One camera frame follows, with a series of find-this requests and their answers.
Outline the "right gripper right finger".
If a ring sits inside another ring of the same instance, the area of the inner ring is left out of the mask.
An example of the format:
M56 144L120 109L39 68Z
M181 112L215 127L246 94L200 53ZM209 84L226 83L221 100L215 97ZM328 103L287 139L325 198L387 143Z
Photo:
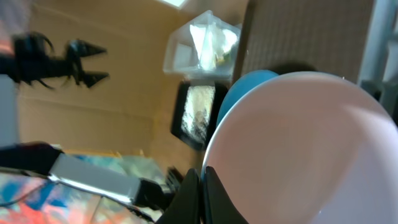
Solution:
M248 224L226 192L213 167L203 176L204 222L206 224Z

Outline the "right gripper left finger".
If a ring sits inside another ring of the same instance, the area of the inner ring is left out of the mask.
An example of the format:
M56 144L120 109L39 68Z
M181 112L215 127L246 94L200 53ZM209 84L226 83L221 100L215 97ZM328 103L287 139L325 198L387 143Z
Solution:
M155 224L200 224L200 181L190 169L172 203Z

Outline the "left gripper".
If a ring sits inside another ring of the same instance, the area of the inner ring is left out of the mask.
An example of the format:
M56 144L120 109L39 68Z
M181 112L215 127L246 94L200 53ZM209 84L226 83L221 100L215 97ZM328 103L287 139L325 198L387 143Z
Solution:
M1 75L15 83L39 82L47 88L48 78L73 78L77 85L87 88L109 78L107 72L84 72L80 57L104 54L107 50L84 40L71 40L65 46L62 57L54 56L54 46L40 32L26 32L11 36L11 52L1 52Z

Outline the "pink bowl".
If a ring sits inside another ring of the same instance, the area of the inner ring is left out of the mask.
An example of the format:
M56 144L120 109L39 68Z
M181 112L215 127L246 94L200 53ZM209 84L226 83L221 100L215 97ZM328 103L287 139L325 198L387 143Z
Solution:
M334 75L286 74L246 93L203 164L249 223L397 222L397 126Z

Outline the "rice leftovers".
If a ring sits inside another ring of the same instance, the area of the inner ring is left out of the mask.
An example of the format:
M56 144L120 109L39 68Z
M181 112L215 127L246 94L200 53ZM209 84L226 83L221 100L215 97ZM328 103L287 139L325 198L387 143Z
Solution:
M204 143L215 97L214 86L190 86L182 115L182 131L196 142Z

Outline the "white napkin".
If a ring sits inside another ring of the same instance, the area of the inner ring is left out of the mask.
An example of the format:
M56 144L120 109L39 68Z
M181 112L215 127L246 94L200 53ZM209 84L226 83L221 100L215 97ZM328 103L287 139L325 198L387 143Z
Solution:
M229 30L212 24L190 25L190 33L197 51L199 66L202 70L214 71L218 67L226 66L216 64L216 56L222 56L225 52L231 52L238 43L238 35Z

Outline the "dark blue plate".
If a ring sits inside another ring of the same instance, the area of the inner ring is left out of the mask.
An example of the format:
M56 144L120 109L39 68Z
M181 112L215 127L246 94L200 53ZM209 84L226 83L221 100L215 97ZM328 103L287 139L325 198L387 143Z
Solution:
M239 78L232 87L228 90L218 113L216 125L218 126L222 119L225 117L227 112L233 107L233 105L246 93L257 87L261 83L264 83L272 78L278 77L279 75L270 70L255 70L243 75Z

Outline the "green yellow snack wrapper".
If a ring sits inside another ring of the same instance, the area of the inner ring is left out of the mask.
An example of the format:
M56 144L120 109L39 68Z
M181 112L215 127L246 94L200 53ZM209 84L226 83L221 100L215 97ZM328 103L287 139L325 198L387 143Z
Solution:
M222 56L216 56L216 64L223 65L231 60L231 52L225 52Z

